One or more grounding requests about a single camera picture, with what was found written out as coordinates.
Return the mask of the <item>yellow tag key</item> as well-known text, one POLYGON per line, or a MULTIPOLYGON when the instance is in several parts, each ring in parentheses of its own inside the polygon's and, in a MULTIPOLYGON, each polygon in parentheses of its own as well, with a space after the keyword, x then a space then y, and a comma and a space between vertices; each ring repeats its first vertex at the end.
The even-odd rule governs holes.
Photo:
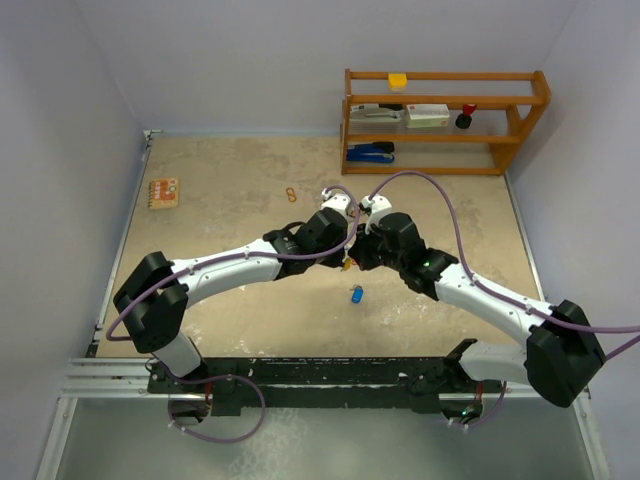
POLYGON ((349 270, 351 265, 352 265, 352 259, 351 258, 346 258, 344 263, 343 263, 343 265, 342 265, 341 271, 344 272, 344 271, 349 270))

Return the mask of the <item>blue tag key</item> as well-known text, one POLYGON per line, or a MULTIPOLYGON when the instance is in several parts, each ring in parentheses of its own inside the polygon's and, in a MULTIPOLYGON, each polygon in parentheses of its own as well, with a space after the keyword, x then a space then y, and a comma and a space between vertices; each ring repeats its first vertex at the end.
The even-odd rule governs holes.
POLYGON ((353 304, 359 304, 363 299, 363 295, 364 295, 363 287, 361 285, 355 285, 351 288, 350 301, 353 304))

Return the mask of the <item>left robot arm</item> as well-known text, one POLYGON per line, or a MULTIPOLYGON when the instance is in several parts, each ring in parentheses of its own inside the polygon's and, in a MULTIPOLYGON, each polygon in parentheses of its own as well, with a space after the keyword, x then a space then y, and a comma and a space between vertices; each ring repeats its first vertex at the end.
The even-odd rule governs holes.
POLYGON ((323 207, 305 222, 293 222, 234 250, 201 258, 169 260, 146 255, 114 296, 126 341, 152 354, 184 392, 202 387, 206 369, 195 344, 181 331, 185 312, 214 295, 252 283, 301 275, 316 264, 342 265, 349 214, 323 207))

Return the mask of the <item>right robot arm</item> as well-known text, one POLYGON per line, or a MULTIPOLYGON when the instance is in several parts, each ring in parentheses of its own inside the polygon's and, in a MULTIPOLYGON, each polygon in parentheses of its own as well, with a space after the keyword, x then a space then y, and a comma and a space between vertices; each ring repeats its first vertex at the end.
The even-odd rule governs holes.
POLYGON ((372 227, 360 224, 349 256, 364 271, 394 270, 413 292, 460 308, 513 339, 511 345, 473 341, 460 349, 444 369, 456 391, 478 381, 513 382, 566 408, 606 362, 579 305, 519 296, 466 272, 458 258, 427 246, 405 213, 390 213, 372 227))

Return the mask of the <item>orange carabiner far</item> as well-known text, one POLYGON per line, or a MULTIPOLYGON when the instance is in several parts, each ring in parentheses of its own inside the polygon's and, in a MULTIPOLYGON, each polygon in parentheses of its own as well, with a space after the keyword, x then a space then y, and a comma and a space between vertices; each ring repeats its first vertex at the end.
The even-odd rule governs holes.
POLYGON ((292 187, 287 187, 285 189, 285 193, 289 202, 293 203, 297 200, 295 190, 292 187))

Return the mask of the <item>blue black stapler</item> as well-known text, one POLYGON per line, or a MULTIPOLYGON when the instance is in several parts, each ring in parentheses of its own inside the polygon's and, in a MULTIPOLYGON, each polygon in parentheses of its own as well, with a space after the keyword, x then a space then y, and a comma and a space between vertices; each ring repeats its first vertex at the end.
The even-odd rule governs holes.
POLYGON ((395 161, 393 142, 379 141, 349 145, 346 160, 348 162, 391 164, 395 161))

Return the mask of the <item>wooden shelf rack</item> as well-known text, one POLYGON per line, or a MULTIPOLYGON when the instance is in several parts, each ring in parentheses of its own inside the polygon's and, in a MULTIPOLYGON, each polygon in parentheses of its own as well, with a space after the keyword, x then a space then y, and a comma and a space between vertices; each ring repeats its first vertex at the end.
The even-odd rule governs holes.
POLYGON ((501 176, 551 98, 540 70, 346 70, 341 171, 501 176))

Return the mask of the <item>white grey stapler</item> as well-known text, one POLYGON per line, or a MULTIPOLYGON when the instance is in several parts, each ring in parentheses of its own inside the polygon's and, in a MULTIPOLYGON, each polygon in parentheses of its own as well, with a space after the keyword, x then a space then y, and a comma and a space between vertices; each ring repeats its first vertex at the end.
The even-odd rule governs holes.
POLYGON ((351 106, 349 118, 355 122, 397 123, 403 112, 402 104, 365 103, 351 106))

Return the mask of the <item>white red box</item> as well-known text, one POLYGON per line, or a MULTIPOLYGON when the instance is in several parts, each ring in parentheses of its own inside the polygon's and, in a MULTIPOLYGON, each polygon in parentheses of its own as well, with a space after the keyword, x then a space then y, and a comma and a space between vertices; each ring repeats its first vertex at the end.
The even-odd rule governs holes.
POLYGON ((404 118, 408 128, 439 128, 449 124, 450 112, 446 104, 408 104, 404 118))

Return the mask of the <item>red black stamp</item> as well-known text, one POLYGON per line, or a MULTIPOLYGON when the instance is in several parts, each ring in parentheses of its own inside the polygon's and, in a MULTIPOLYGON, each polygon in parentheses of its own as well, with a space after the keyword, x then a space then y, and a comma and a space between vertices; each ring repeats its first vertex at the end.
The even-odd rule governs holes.
POLYGON ((477 109, 476 104, 464 104, 461 109, 461 113, 455 120, 455 126, 461 130, 467 130, 472 124, 472 115, 477 109))

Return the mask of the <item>orange small notebook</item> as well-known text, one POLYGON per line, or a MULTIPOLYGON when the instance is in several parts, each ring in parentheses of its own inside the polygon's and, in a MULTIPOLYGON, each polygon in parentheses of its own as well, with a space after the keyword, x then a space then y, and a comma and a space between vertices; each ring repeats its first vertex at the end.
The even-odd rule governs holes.
POLYGON ((148 208, 161 210, 176 208, 180 199, 180 181, 177 177, 151 180, 148 189, 148 208))

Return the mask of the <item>yellow block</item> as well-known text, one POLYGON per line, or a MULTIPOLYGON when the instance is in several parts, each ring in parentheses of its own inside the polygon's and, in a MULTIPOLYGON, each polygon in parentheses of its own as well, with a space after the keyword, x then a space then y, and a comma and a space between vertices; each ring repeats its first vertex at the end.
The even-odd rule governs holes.
POLYGON ((387 75, 388 88, 392 92, 402 92, 407 88, 408 77, 405 73, 390 72, 387 75))

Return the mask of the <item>black base frame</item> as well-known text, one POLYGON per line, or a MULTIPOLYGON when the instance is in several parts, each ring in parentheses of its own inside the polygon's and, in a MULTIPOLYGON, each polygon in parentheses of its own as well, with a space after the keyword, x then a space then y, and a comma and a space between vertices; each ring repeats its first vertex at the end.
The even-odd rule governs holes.
POLYGON ((418 414, 463 412, 495 380, 476 381, 459 360, 472 341, 444 357, 209 357, 179 379, 158 363, 149 367, 152 394, 202 395, 214 416, 244 408, 403 409, 418 414))

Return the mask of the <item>aluminium rail frame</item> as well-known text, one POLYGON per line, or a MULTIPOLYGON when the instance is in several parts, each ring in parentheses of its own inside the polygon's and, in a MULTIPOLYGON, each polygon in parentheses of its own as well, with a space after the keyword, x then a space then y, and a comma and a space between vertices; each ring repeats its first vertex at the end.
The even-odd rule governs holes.
POLYGON ((134 195, 127 210, 123 231, 119 237, 119 244, 100 308, 93 324, 91 341, 85 354, 80 358, 70 359, 65 367, 62 387, 56 400, 53 423, 36 475, 38 479, 57 479, 60 477, 63 454, 76 417, 77 406, 81 400, 145 399, 149 396, 143 388, 144 361, 142 359, 132 357, 97 358, 95 356, 97 347, 103 338, 107 311, 111 304, 111 294, 125 249, 136 200, 143 185, 143 178, 144 173, 140 172, 135 183, 134 195))

